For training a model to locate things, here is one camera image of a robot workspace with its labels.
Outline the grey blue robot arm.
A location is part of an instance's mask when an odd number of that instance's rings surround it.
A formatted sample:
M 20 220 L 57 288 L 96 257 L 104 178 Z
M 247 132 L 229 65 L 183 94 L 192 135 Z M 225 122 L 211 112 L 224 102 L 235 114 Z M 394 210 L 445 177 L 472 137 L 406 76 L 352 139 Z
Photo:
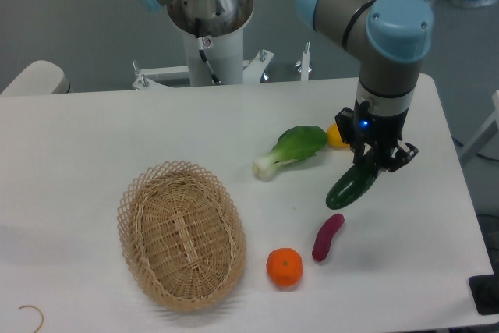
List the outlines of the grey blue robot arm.
M 151 11 L 167 9 L 184 33 L 192 85 L 243 82 L 242 30 L 253 0 L 140 1 Z M 430 48 L 431 8 L 424 0 L 296 0 L 296 11 L 306 25 L 359 60 L 354 107 L 335 118 L 354 163 L 370 146 L 379 168 L 393 172 L 407 165 L 417 149 L 403 142 L 402 129 Z

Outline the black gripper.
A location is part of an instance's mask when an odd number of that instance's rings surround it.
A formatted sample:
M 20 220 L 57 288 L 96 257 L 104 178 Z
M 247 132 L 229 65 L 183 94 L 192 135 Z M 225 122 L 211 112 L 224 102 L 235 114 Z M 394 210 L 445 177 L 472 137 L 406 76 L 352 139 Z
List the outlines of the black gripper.
M 399 143 L 406 116 L 407 111 L 394 116 L 375 115 L 373 105 L 362 100 L 355 102 L 354 109 L 344 107 L 334 119 L 342 140 L 353 152 L 354 164 L 363 160 L 366 145 L 369 145 L 378 160 L 385 160 L 383 168 L 395 172 L 419 153 L 416 146 Z

